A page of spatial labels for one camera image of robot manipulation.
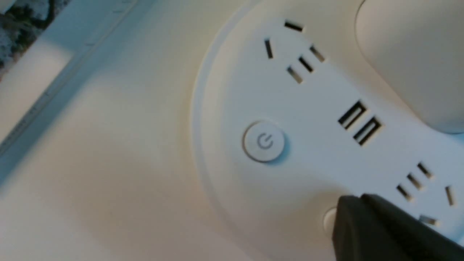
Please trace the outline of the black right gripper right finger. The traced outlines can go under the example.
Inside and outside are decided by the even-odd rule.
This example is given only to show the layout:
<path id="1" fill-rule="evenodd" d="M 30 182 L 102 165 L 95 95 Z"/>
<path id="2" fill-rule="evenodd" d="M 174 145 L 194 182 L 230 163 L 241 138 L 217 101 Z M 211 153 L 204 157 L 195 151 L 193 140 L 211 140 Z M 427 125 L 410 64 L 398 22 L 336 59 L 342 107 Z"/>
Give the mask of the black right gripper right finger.
<path id="1" fill-rule="evenodd" d="M 463 247 L 376 194 L 363 194 L 391 239 L 413 261 L 462 261 Z"/>

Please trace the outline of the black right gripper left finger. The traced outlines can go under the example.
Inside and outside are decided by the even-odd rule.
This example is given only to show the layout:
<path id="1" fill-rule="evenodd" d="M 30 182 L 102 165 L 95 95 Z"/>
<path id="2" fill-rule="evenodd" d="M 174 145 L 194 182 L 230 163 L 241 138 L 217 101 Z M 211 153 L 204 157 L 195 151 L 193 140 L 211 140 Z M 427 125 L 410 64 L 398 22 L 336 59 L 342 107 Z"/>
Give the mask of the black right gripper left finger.
<path id="1" fill-rule="evenodd" d="M 332 243 L 337 261 L 410 261 L 360 197 L 338 199 Z"/>

